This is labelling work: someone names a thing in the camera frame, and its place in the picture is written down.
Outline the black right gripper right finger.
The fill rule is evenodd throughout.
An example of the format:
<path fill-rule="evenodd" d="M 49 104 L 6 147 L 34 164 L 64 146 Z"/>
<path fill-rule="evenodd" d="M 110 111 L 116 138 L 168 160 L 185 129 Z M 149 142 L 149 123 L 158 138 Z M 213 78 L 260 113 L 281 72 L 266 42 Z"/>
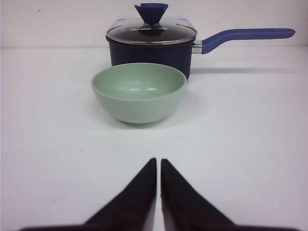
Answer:
<path fill-rule="evenodd" d="M 166 231 L 295 231 L 295 228 L 239 225 L 203 196 L 167 160 L 161 160 L 161 201 Z"/>

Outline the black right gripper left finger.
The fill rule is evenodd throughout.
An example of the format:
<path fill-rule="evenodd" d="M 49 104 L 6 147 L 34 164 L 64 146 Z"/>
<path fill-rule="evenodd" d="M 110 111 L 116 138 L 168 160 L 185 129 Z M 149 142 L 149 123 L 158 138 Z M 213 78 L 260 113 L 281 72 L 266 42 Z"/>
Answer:
<path fill-rule="evenodd" d="M 157 190 L 156 159 L 150 159 L 109 203 L 80 225 L 25 227 L 23 231 L 151 231 Z"/>

